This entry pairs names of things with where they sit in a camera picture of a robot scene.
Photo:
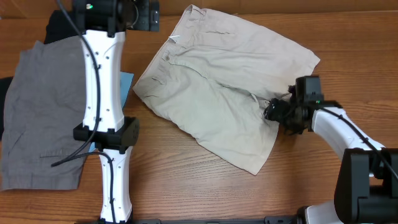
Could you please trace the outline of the beige shorts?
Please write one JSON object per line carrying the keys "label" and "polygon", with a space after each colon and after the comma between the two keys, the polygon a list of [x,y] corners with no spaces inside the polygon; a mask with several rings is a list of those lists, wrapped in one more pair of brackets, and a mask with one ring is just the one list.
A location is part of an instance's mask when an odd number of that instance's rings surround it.
{"label": "beige shorts", "polygon": [[157,116],[256,175],[279,130],[265,107],[319,61],[264,26],[190,5],[133,89]]}

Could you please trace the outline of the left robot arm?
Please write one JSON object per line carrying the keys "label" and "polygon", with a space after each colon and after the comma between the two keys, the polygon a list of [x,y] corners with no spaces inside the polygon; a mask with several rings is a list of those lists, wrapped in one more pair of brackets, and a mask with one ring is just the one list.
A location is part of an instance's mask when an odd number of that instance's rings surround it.
{"label": "left robot arm", "polygon": [[129,158],[139,120],[125,116],[121,103],[121,56],[127,30],[159,31],[158,1],[74,1],[74,25],[85,59],[86,108],[73,130],[92,143],[102,168],[103,205],[99,223],[131,223]]}

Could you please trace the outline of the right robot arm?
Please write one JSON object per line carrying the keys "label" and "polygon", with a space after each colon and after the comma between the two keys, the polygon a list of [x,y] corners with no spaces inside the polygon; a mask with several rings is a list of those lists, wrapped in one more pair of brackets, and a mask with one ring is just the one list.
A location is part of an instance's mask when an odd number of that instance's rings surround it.
{"label": "right robot arm", "polygon": [[334,198],[303,207],[292,223],[397,223],[397,149],[360,130],[337,101],[327,101],[318,76],[297,78],[289,100],[273,98],[265,119],[291,134],[319,135],[341,161]]}

